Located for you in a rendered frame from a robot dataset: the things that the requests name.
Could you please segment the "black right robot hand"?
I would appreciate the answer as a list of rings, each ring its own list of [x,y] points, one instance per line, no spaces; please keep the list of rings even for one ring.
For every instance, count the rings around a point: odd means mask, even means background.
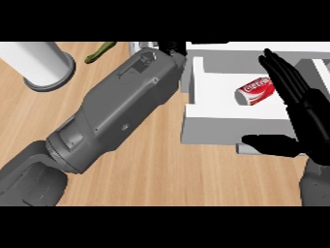
[[[259,56],[269,79],[286,105],[296,137],[244,135],[241,142],[261,154],[294,158],[308,155],[315,164],[330,166],[330,103],[311,88],[289,62],[266,48]]]

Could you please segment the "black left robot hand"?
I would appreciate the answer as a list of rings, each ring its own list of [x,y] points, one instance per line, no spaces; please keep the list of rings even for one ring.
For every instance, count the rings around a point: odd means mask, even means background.
[[[185,43],[184,42],[157,42],[159,50],[165,54],[180,53],[182,56],[187,55]]]

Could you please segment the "red soda can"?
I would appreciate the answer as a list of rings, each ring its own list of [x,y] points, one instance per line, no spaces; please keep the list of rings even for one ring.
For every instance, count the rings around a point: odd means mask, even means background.
[[[234,91],[234,99],[240,106],[252,106],[274,92],[272,82],[268,77],[259,77]]]

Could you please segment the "white open drawer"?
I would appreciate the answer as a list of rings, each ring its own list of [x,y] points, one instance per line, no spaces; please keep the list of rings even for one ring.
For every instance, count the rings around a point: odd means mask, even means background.
[[[330,73],[321,59],[296,64],[306,83],[330,102]],[[185,115],[212,119],[287,120],[286,106],[266,74],[219,74],[205,71],[205,59],[193,58],[194,103]]]

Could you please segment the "white drawer front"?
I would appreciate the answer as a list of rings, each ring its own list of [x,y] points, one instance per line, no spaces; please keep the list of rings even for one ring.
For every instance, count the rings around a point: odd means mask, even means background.
[[[236,145],[244,135],[293,138],[296,135],[284,108],[185,105],[180,136],[184,144]]]

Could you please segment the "green vegetable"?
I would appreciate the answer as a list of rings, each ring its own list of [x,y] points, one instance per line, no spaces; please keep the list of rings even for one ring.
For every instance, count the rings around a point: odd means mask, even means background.
[[[96,50],[96,52],[93,54],[90,54],[85,59],[84,59],[84,63],[90,64],[93,63],[98,57],[104,54],[104,52],[116,45],[116,42],[104,42],[101,44],[101,46],[98,47],[98,49]]]

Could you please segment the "white cylinder with grey base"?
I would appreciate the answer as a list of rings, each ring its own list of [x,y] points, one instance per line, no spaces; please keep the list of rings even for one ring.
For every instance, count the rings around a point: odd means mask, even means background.
[[[75,62],[54,42],[0,42],[0,59],[23,77],[37,92],[60,88],[73,75]]]

